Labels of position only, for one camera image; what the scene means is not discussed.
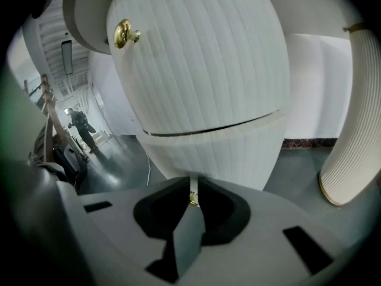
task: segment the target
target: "ceiling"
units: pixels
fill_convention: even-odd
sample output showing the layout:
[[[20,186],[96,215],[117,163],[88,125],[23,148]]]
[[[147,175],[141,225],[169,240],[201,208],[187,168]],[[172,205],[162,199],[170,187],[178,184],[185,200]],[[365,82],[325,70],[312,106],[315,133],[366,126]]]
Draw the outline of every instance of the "ceiling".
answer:
[[[48,74],[50,84],[57,87],[56,92],[61,92],[62,100],[88,83],[89,50],[68,31],[64,21],[63,0],[51,0],[39,18],[29,18],[25,25],[23,32],[31,58],[40,74]],[[68,40],[72,41],[73,62],[73,74],[69,76],[65,74],[61,50],[61,43]]]

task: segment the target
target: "ceiling light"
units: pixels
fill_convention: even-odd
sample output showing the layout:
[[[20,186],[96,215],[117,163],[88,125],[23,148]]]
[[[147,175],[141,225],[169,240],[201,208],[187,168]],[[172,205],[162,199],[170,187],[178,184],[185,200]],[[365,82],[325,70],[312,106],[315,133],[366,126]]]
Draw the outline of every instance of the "ceiling light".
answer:
[[[71,60],[71,41],[64,41],[61,43],[62,59],[66,75],[73,73],[73,62]]]

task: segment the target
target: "dark baseboard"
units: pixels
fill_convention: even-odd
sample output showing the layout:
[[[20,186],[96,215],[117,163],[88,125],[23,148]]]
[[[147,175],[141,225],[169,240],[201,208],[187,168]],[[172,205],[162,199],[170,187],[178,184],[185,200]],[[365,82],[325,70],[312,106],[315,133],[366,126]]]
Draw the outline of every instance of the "dark baseboard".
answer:
[[[337,138],[284,139],[282,148],[334,147]]]

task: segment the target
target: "white ribbed column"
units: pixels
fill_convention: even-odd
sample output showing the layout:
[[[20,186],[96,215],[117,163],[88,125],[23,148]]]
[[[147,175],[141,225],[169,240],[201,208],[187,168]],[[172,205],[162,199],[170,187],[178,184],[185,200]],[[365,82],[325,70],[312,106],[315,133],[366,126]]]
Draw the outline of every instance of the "white ribbed column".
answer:
[[[372,31],[349,29],[353,86],[348,114],[333,151],[320,172],[327,199],[343,205],[381,169],[381,48]]]

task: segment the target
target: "curved ribbed panel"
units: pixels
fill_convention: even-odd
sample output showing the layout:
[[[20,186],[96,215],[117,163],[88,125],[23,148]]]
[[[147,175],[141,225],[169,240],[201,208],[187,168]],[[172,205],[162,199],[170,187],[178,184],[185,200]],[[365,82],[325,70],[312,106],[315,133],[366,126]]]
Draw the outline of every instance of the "curved ribbed panel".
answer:
[[[142,35],[117,49],[114,29],[125,18]],[[147,132],[220,128],[288,103],[286,43],[269,0],[113,0],[107,33]]]
[[[370,30],[350,35],[353,87],[348,114],[321,173],[328,199],[345,204],[381,169],[381,48]]]
[[[163,175],[207,176],[262,190],[274,168],[285,130],[285,115],[186,136],[137,138]]]

